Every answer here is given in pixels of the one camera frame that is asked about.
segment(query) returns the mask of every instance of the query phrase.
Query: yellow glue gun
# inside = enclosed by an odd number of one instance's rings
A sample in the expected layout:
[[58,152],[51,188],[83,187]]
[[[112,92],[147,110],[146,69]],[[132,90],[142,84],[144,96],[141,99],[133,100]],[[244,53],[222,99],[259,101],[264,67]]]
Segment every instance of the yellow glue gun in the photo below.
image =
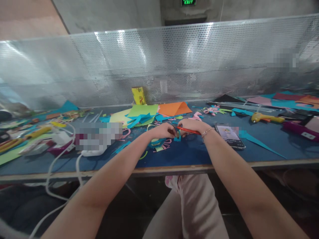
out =
[[252,115],[252,122],[254,123],[257,123],[259,122],[260,120],[265,120],[267,122],[270,122],[270,121],[275,121],[275,122],[278,122],[278,123],[282,123],[285,121],[285,118],[283,117],[276,117],[276,116],[268,116],[268,115],[263,115],[262,113],[254,113]]

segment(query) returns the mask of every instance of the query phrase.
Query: hand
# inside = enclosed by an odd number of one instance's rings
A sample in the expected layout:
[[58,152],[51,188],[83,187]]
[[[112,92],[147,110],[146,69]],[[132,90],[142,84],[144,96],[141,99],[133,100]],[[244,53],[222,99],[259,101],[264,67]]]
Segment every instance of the hand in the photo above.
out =
[[[195,119],[183,119],[178,123],[178,126],[182,127],[182,128],[186,128],[186,129],[191,129],[194,131],[198,131],[201,134],[212,128],[209,124],[199,121],[199,120],[195,120]],[[180,134],[185,137],[186,134],[190,134],[188,132],[185,132],[183,130],[180,131]]]
[[151,130],[148,130],[146,133],[148,133],[152,139],[175,138],[177,136],[174,126],[169,123],[163,123]]

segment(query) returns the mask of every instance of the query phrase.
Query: bracelet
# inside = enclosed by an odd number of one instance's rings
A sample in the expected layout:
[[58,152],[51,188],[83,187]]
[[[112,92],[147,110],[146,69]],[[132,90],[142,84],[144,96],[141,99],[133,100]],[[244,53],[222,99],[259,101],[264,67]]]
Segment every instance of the bracelet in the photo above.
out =
[[212,130],[212,129],[214,129],[214,128],[210,128],[210,129],[204,131],[204,133],[202,133],[202,138],[204,138],[204,136],[207,135],[207,133],[208,133],[210,130]]

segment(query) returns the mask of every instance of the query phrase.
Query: leg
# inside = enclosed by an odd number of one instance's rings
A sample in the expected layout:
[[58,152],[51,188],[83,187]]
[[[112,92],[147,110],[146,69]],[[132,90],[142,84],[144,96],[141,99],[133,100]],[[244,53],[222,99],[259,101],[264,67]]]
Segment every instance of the leg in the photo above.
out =
[[143,239],[182,238],[182,216],[180,196],[174,190],[157,210],[151,220]]
[[184,238],[228,238],[207,174],[174,176],[169,186],[181,197]]

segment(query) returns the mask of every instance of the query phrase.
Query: exit sign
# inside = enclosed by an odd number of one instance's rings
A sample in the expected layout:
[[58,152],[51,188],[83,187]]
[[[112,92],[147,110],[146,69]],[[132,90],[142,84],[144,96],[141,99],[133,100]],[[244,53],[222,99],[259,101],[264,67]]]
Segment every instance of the exit sign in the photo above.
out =
[[195,6],[196,0],[180,0],[181,6]]

